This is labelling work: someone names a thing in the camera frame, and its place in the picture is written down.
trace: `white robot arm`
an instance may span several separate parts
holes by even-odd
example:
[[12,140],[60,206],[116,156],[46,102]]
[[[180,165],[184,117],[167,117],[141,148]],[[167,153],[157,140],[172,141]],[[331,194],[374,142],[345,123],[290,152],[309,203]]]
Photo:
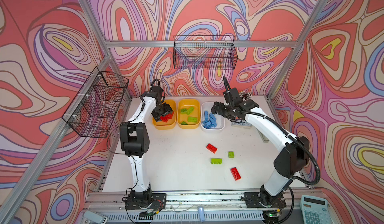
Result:
[[[223,94],[226,103],[215,102],[211,109],[212,113],[222,115],[230,121],[235,121],[237,117],[249,122],[264,134],[280,152],[273,163],[275,170],[269,180],[260,188],[260,204],[264,207],[274,204],[277,197],[289,187],[293,179],[298,179],[306,184],[317,184],[320,180],[320,170],[313,155],[309,152],[308,139],[304,136],[297,137],[285,130],[268,117],[254,101],[248,99],[243,102],[237,89],[231,89],[227,79],[225,77],[223,79],[226,89]],[[313,182],[294,176],[295,172],[300,171],[309,160],[312,161],[316,172]]]
[[[156,121],[161,121],[162,116],[173,112],[169,104],[163,103],[164,91],[159,85],[160,80],[155,79],[150,90],[140,96],[141,105],[133,116],[120,125],[121,149],[129,158],[135,183],[129,194],[130,200],[140,207],[149,206],[152,202],[151,184],[143,162],[143,154],[149,148],[149,136],[145,122],[148,121],[151,115]],[[134,131],[136,131],[136,136],[130,135]]]

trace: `psychedelic patterned wall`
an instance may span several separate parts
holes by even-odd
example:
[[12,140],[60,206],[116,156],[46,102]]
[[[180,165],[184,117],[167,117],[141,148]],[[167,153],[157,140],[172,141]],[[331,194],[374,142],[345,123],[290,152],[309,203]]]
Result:
[[[233,34],[236,40],[296,40],[317,0],[90,0],[109,40],[173,40],[174,35]],[[220,95],[222,77],[239,90],[266,94],[289,53],[239,48],[234,71],[175,70],[172,48],[115,48],[131,94],[160,78],[167,95]]]
[[[77,0],[0,0],[0,204],[102,58]],[[13,223],[72,223],[107,154],[70,130]]]
[[384,223],[383,23],[384,0],[330,0],[273,99],[343,224]]
[[115,48],[113,52],[122,74],[132,80],[131,95],[148,90],[150,81],[162,80],[166,95],[222,95],[225,76],[231,87],[264,95],[273,83],[289,48],[239,48],[234,70],[199,70],[173,68],[173,48]]

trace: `wire basket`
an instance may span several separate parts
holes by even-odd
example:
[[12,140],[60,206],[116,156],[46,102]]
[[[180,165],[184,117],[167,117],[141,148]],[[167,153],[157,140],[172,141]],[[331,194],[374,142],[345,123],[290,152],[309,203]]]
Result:
[[114,72],[98,72],[91,87],[68,120],[79,135],[106,138],[129,80]]
[[175,69],[235,69],[237,52],[233,35],[174,36]]

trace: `red lego brick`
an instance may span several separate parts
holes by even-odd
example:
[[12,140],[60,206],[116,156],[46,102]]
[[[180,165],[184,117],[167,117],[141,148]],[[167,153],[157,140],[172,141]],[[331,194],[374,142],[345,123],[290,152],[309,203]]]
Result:
[[168,118],[168,119],[172,119],[172,117],[173,117],[173,113],[174,113],[174,112],[172,112],[172,113],[166,115],[165,117]]
[[232,172],[232,175],[233,175],[233,178],[235,179],[235,181],[241,179],[241,176],[240,176],[239,172],[237,171],[236,167],[232,168],[231,172]]
[[210,150],[213,153],[216,153],[217,148],[215,148],[212,144],[208,144],[207,149]]
[[161,121],[164,121],[164,122],[167,122],[167,121],[168,121],[167,116],[161,116],[160,119],[161,119]]

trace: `plastic bin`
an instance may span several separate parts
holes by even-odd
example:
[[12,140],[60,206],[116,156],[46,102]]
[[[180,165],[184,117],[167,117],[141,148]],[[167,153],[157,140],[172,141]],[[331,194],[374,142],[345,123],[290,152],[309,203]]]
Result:
[[155,119],[152,118],[153,125],[156,127],[156,129],[159,129],[159,130],[169,130],[174,128],[176,125],[176,116],[177,116],[176,102],[171,99],[167,99],[164,103],[168,103],[174,113],[173,113],[172,119],[168,120],[167,122],[155,121]]
[[[182,99],[180,100],[179,104],[177,105],[177,124],[180,126],[182,129],[195,129],[199,126],[200,124],[200,102],[196,99]],[[183,108],[190,108],[193,107],[194,110],[191,114],[185,114],[185,113],[180,113],[180,110]],[[194,116],[197,117],[197,123],[189,122],[188,117],[189,116]]]
[[[211,113],[211,108],[214,106],[214,102],[204,102],[202,105],[201,105],[201,120],[204,121],[205,120],[205,117],[204,117],[204,111],[208,111],[208,115]],[[203,127],[203,123],[200,122],[200,126],[201,126],[201,129],[205,132],[220,132],[224,129],[225,127],[225,121],[224,121],[224,117],[223,116],[220,116],[220,115],[215,115],[215,118],[216,118],[216,124],[217,126],[216,127],[212,127],[212,128],[204,128]]]

